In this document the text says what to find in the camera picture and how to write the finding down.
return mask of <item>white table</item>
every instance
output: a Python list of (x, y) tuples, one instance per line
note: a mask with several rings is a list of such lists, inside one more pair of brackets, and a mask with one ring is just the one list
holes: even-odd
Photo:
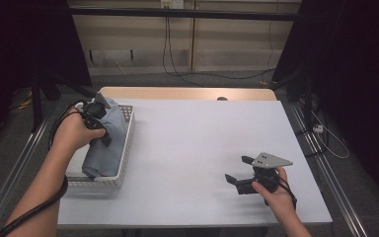
[(136, 119), (123, 186), (69, 190), (60, 228), (273, 225), (262, 197), (239, 196), (224, 178), (252, 178), (241, 156), (261, 152), (293, 161), (286, 171), (304, 223), (332, 222), (280, 102), (116, 100)]

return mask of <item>hand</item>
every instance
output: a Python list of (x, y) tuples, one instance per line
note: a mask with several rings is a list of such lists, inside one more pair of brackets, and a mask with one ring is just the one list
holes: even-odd
[(57, 129), (54, 135), (52, 147), (67, 149), (75, 152), (77, 149), (88, 144), (92, 139), (104, 136), (104, 129), (88, 129), (82, 117), (77, 113), (76, 108), (72, 108), (67, 113), (67, 117)]
[[(287, 174), (283, 168), (277, 167), (276, 171), (282, 180), (288, 182)], [(282, 181), (280, 181), (280, 183), (287, 186), (287, 184)], [(292, 203), (291, 195), (282, 187), (278, 187), (274, 193), (270, 193), (258, 182), (252, 182), (252, 187), (268, 202), (268, 205), (273, 211), (278, 222), (282, 223), (293, 216), (297, 216)]]

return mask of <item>gray floor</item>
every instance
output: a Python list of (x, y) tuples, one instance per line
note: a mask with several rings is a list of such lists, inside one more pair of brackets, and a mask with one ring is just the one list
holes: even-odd
[[(258, 72), (227, 72), (223, 73), (226, 76), (249, 76)], [(204, 87), (237, 87), (237, 88), (260, 88), (263, 78), (261, 76), (253, 79), (234, 80), (224, 79), (207, 75), (191, 75), (186, 76), (186, 80), (201, 84)], [(122, 76), (101, 76), (94, 77), (94, 87), (99, 89), (103, 86), (180, 86), (192, 87), (179, 77), (168, 76), (165, 73), (160, 74), (144, 74), (144, 75), (122, 75)], [(63, 92), (61, 100), (58, 102), (58, 109), (61, 110), (63, 105), (77, 99), (78, 95), (71, 90), (61, 87)], [(276, 91), (277, 98), (283, 103), (286, 109), (287, 116), (292, 123), (293, 130), (299, 129), (296, 119), (291, 110), (292, 105), (286, 101), (285, 91), (283, 89)], [(14, 106), (20, 104), (27, 96), (27, 91), (23, 91), (14, 96)], [(43, 100), (44, 110), (49, 111), (51, 103)], [(30, 137), (32, 128), (32, 108), (27, 107), (23, 110), (14, 109), (9, 112), (9, 116), (4, 122), (0, 130), (0, 187), (5, 182), (6, 177), (14, 166), (18, 156), (24, 148), (24, 144)], [(337, 130), (336, 124), (329, 119), (330, 130), (341, 137), (341, 133)], [(30, 183), (35, 175), (43, 157), (46, 154), (46, 135), (45, 138), (38, 144), (34, 156), (30, 160), (24, 174), (21, 177), (20, 183), (14, 190), (6, 209), (0, 220), (0, 227), (3, 221), (7, 218), (15, 203), (21, 197), (25, 188)], [(303, 135), (298, 136), (299, 144), (303, 148), (305, 154), (309, 154), (310, 148), (304, 139)], [(331, 149), (336, 153), (343, 153), (343, 148), (333, 139), (330, 141)], [(364, 229), (368, 236), (379, 236), (379, 187), (371, 177), (365, 172), (359, 163), (359, 157), (353, 153), (347, 159), (339, 159), (331, 153), (325, 153), (334, 173), (337, 175), (341, 186), (348, 196), (351, 204), (355, 208), (360, 220), (364, 225)], [(344, 213), (338, 206), (323, 173), (319, 170), (315, 158), (307, 158), (310, 168), (315, 176), (316, 182), (322, 189), (322, 195), (334, 220), (332, 224), (308, 226), (314, 236), (353, 236), (350, 232), (345, 219)], [(141, 230), (137, 231), (139, 236), (212, 236), (217, 233), (215, 229), (209, 230), (182, 230), (182, 229), (158, 229), (158, 230)], [(119, 230), (60, 230), (59, 236), (123, 236), (125, 233)], [(266, 236), (284, 236), (284, 232), (279, 226), (272, 226)], [(241, 236), (250, 236), (248, 233), (242, 233)]]

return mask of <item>gray towel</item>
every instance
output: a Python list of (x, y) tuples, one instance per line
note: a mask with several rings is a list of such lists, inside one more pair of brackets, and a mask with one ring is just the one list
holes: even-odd
[(82, 165), (82, 172), (92, 179), (116, 176), (127, 133), (121, 109), (113, 99), (106, 100), (111, 109), (106, 110), (107, 114), (100, 122), (107, 129), (112, 142), (106, 146), (101, 139), (97, 139), (90, 146)]

